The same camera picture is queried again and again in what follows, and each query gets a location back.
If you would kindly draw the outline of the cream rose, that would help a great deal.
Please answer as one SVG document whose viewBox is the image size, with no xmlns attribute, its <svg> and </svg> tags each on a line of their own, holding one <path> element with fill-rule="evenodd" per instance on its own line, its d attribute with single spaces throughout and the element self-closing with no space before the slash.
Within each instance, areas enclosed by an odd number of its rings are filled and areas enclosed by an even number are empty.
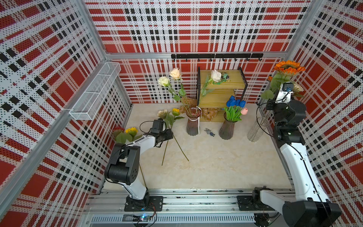
<svg viewBox="0 0 363 227">
<path fill-rule="evenodd" d="M 180 86 L 180 89 L 176 91 L 172 88 L 171 84 L 169 84 L 168 90 L 173 95 L 173 99 L 175 101 L 182 103 L 186 113 L 192 115 L 191 104 L 189 104 L 188 102 L 188 97 L 182 83 L 181 75 L 182 74 L 178 68 L 174 68 L 172 71 L 169 72 L 169 76 L 177 82 L 177 84 Z"/>
</svg>

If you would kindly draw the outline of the pink tulip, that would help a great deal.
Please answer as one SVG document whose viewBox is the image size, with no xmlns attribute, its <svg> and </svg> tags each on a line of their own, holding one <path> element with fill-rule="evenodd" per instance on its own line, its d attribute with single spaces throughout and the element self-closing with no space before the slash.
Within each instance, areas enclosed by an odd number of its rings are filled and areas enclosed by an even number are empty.
<svg viewBox="0 0 363 227">
<path fill-rule="evenodd" d="M 241 115 L 247 115 L 248 113 L 248 109 L 247 108 L 244 108 L 241 110 Z"/>
</svg>

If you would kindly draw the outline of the dark pink ribbed vase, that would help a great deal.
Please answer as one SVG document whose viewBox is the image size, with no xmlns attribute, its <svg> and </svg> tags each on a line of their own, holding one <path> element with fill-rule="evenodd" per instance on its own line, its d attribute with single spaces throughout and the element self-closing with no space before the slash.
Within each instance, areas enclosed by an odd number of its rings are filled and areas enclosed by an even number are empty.
<svg viewBox="0 0 363 227">
<path fill-rule="evenodd" d="M 227 120 L 226 113 L 224 113 L 224 119 L 225 121 L 219 130 L 219 136 L 223 140 L 229 140 L 233 137 L 235 122 Z"/>
</svg>

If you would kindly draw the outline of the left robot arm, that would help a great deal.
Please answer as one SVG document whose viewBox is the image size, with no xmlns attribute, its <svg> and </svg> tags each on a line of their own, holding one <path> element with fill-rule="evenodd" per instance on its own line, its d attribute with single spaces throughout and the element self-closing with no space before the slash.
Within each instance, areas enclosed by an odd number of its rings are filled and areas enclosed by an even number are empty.
<svg viewBox="0 0 363 227">
<path fill-rule="evenodd" d="M 105 179 L 120 184 L 131 199 L 141 201 L 147 196 L 147 188 L 141 183 L 139 174 L 140 156 L 148 149 L 162 145 L 174 137 L 167 129 L 163 119 L 154 120 L 153 126 L 141 138 L 130 143 L 116 144 L 105 169 Z"/>
</svg>

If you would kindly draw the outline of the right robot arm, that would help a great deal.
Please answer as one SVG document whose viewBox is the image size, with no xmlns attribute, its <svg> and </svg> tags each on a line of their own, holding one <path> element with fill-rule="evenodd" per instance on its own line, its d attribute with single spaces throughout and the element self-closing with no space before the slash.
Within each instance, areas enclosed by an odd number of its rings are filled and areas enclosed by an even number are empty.
<svg viewBox="0 0 363 227">
<path fill-rule="evenodd" d="M 287 163 L 295 187 L 288 200 L 263 187 L 253 193 L 258 205 L 280 213 L 290 227 L 330 227 L 340 217 L 340 207 L 330 201 L 309 162 L 305 141 L 298 129 L 306 117 L 306 106 L 298 100 L 275 102 L 273 137 Z"/>
</svg>

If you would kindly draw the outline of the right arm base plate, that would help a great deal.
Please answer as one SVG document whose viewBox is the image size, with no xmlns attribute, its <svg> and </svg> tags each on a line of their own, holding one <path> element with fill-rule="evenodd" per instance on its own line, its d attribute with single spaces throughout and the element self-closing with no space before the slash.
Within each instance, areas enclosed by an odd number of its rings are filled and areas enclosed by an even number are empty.
<svg viewBox="0 0 363 227">
<path fill-rule="evenodd" d="M 247 195 L 237 196 L 237 205 L 239 211 L 275 211 L 265 204 L 254 203 L 252 196 Z"/>
</svg>

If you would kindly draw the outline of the pink glass vase with ribbon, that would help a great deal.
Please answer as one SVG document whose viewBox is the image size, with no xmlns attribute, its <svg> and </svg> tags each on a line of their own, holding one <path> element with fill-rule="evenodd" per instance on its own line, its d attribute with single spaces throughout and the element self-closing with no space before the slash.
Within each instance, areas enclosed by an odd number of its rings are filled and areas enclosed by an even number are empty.
<svg viewBox="0 0 363 227">
<path fill-rule="evenodd" d="M 199 107 L 190 107 L 186 112 L 188 116 L 188 122 L 186 131 L 191 136 L 196 136 L 200 133 L 200 117 L 202 111 Z"/>
</svg>

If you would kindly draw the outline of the pale green rose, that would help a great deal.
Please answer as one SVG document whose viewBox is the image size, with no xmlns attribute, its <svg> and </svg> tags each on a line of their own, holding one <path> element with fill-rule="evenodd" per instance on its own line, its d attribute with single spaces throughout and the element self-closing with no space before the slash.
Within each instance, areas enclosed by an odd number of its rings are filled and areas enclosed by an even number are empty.
<svg viewBox="0 0 363 227">
<path fill-rule="evenodd" d="M 183 101 L 183 98 L 186 97 L 186 91 L 181 82 L 178 82 L 178 85 L 180 85 L 180 87 L 181 87 L 178 90 L 178 92 L 176 92 L 176 90 L 173 88 L 173 86 L 170 82 L 170 79 L 165 76 L 160 77 L 157 82 L 158 82 L 159 86 L 166 88 L 168 90 L 168 92 L 173 96 L 173 99 L 176 102 L 182 103 L 182 105 L 184 106 L 184 108 L 186 110 L 186 113 L 191 114 L 190 105 L 186 101 Z"/>
</svg>

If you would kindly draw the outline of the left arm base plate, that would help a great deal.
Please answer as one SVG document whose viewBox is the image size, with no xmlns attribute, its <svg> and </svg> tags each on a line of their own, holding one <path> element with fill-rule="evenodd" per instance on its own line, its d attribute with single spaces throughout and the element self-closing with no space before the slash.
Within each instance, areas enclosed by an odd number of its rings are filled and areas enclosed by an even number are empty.
<svg viewBox="0 0 363 227">
<path fill-rule="evenodd" d="M 132 199 L 130 196 L 127 196 L 124 211 L 162 211 L 163 200 L 164 198 L 162 196 L 146 196 L 142 200 Z"/>
</svg>

